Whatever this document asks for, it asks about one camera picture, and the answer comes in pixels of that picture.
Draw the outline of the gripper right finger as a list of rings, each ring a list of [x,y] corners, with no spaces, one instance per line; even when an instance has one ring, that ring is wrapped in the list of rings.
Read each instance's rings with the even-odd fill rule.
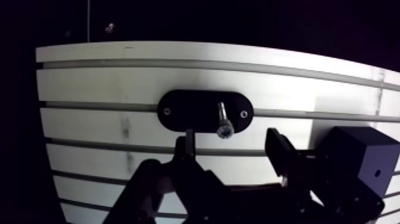
[[[365,127],[335,127],[315,150],[270,128],[265,153],[281,185],[239,189],[235,223],[370,223],[385,204],[359,175]]]

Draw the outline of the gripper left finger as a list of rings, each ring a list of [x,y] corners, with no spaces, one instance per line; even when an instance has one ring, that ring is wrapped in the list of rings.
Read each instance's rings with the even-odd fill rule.
[[[175,192],[186,209],[185,223],[229,223],[230,191],[196,161],[195,134],[176,139],[171,161],[147,159],[139,165],[109,211],[105,223],[156,223],[165,194]]]

